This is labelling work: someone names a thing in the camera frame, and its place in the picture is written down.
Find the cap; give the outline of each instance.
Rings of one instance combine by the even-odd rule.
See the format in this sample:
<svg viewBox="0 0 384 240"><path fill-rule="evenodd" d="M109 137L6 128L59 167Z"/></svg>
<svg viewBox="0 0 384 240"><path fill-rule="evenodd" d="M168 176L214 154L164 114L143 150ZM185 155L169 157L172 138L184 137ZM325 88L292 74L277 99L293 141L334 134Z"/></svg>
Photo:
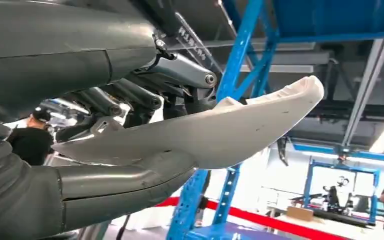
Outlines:
<svg viewBox="0 0 384 240"><path fill-rule="evenodd" d="M51 114L46 111L46 109L35 110L32 115L33 118L43 123L47 123L49 120L51 120Z"/></svg>

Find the screw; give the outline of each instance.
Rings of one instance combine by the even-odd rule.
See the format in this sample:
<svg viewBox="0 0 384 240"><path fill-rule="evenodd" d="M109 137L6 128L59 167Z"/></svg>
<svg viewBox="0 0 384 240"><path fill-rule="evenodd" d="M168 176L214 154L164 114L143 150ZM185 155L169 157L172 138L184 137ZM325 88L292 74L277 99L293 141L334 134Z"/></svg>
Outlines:
<svg viewBox="0 0 384 240"><path fill-rule="evenodd" d="M211 74L207 74L205 76L205 81L206 81L207 84L211 85L211 84L213 84L216 81L216 78L213 75L211 75Z"/></svg>
<svg viewBox="0 0 384 240"><path fill-rule="evenodd" d="M153 105L154 108L161 107L161 101L158 98L153 98L151 100L151 104Z"/></svg>
<svg viewBox="0 0 384 240"><path fill-rule="evenodd" d="M111 116L119 116L123 113L122 109L118 106L110 106L109 107L109 114Z"/></svg>
<svg viewBox="0 0 384 240"><path fill-rule="evenodd" d="M167 46L166 46L166 43L164 41L158 39L157 41L155 41L155 44L157 45L157 47L160 47L163 50L167 50Z"/></svg>

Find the red rope barrier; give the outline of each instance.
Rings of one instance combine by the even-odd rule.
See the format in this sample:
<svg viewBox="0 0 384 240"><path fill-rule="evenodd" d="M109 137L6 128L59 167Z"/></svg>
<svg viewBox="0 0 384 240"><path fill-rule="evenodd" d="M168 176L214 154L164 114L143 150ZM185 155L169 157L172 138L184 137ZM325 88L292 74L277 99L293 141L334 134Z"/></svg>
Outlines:
<svg viewBox="0 0 384 240"><path fill-rule="evenodd" d="M176 206L179 203L179 197L170 197L156 207ZM216 210L217 202L208 200L207 208ZM305 226L295 225L289 222L281 221L269 216L263 216L252 212L247 212L236 207L230 207L229 215L245 219L250 222L260 224L269 228L274 228L283 232L298 235L308 239L323 240L344 240L346 238L333 235L324 231L315 230Z"/></svg>

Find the gray robot arm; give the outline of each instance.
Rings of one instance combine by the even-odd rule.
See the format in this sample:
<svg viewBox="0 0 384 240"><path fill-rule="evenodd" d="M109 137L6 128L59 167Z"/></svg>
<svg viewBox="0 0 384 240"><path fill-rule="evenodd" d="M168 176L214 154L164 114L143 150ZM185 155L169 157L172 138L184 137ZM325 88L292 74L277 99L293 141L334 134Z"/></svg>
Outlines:
<svg viewBox="0 0 384 240"><path fill-rule="evenodd" d="M0 239L39 239L139 211L193 174L195 160L169 150L123 166L30 167L3 140L2 122L119 80L152 63L155 50L152 27L132 9L0 1Z"/></svg>

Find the cable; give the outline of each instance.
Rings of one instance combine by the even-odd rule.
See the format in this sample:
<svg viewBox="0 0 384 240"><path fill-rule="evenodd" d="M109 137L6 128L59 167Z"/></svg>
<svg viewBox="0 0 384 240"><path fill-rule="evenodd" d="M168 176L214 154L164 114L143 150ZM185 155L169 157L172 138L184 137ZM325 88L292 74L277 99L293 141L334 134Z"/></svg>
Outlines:
<svg viewBox="0 0 384 240"><path fill-rule="evenodd" d="M129 222L130 214L126 216L126 219L124 220L123 226L120 227L120 230L118 230L117 236L115 237L115 240L122 240L123 234L125 233L127 223Z"/></svg>

